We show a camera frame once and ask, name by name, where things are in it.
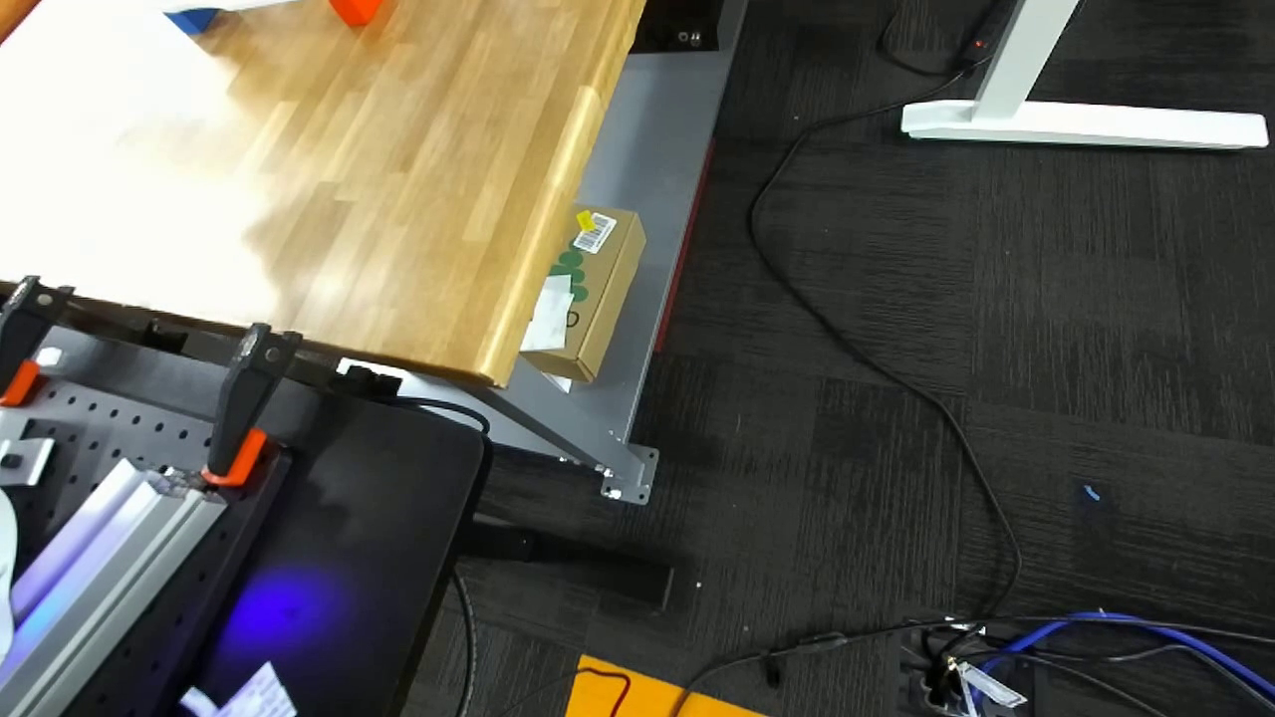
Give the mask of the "small cardboard box under table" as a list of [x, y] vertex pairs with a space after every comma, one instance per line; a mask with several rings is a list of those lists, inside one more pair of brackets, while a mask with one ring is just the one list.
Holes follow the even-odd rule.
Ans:
[[523, 336], [523, 355], [545, 375], [594, 382], [607, 367], [643, 252], [647, 231], [632, 211], [577, 207]]

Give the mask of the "orange floor mat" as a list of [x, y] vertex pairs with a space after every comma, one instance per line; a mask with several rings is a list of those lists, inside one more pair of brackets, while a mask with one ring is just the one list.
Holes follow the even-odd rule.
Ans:
[[643, 670], [583, 653], [563, 717], [760, 717], [725, 698], [691, 691]]

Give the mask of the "white desk leg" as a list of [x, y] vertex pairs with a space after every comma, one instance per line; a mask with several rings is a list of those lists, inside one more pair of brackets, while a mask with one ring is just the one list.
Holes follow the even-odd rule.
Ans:
[[1080, 0], [1015, 0], [1010, 33], [974, 98], [914, 98], [902, 132], [930, 144], [1047, 144], [1047, 148], [1157, 148], [1157, 150], [1263, 150], [1263, 112], [1136, 108], [1035, 98]]

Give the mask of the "orange block under drawers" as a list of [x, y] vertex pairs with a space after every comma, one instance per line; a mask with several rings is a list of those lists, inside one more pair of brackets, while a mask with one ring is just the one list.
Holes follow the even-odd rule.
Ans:
[[347, 26], [372, 26], [375, 20], [388, 20], [396, 13], [397, 0], [330, 0], [330, 13], [347, 24]]

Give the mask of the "blue block under drawers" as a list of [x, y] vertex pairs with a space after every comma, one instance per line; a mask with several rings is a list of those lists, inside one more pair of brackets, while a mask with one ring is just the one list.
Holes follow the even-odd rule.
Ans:
[[223, 9], [166, 13], [166, 20], [186, 35], [209, 35], [219, 24], [219, 16], [223, 16]]

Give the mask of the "orange handled clamp right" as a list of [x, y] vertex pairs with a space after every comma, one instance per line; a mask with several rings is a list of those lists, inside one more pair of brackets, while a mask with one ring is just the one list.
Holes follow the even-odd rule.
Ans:
[[255, 322], [245, 336], [238, 355], [230, 358], [214, 399], [214, 421], [203, 463], [209, 484], [238, 490], [250, 480], [255, 463], [270, 440], [270, 435], [259, 426], [259, 413], [282, 382], [296, 350], [296, 329], [270, 329], [268, 322]]

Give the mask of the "orange handled clamp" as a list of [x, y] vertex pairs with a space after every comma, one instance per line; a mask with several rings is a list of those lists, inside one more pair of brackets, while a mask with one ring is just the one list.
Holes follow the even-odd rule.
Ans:
[[36, 350], [47, 329], [67, 314], [72, 290], [23, 273], [0, 308], [0, 407], [19, 407], [36, 378]]
[[282, 382], [296, 350], [296, 329], [270, 329], [268, 322], [255, 322], [245, 336], [238, 355], [230, 358], [214, 399], [214, 421], [203, 463], [209, 484], [238, 490], [250, 480], [255, 463], [270, 440], [270, 435], [259, 426], [259, 413]]

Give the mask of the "orange handled clamp left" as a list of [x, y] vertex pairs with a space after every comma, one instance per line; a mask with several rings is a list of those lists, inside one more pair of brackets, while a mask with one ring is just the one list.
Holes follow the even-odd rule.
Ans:
[[36, 378], [36, 350], [47, 329], [67, 314], [72, 290], [23, 273], [0, 308], [0, 407], [19, 407]]

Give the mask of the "aluminium extrusion rail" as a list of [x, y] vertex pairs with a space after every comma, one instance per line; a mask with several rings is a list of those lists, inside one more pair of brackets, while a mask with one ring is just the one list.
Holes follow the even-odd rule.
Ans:
[[59, 717], [223, 508], [186, 472], [118, 459], [12, 580], [0, 717]]

